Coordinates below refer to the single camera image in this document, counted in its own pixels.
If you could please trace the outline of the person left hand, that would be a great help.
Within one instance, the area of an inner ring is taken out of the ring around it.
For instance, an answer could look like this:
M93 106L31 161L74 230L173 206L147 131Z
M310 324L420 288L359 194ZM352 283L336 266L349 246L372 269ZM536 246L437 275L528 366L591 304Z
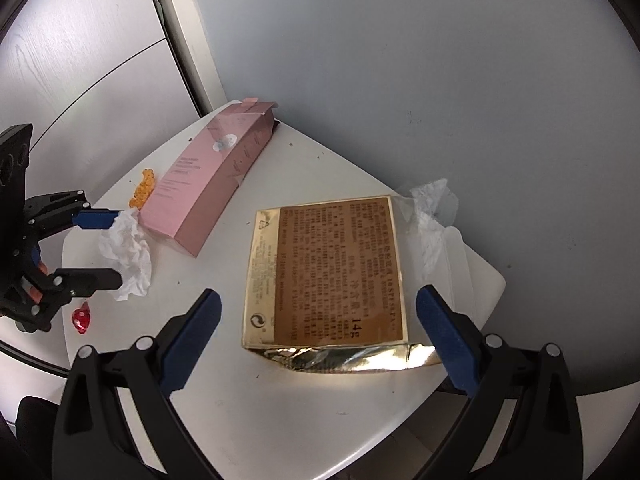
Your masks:
M35 304L40 304L40 301L43 296L43 293L40 289L41 281L43 278L49 275L49 269L42 259L38 261L37 269L38 269L38 272L31 278L27 279L28 281L27 292L29 294L29 297L32 298L32 300L34 300Z

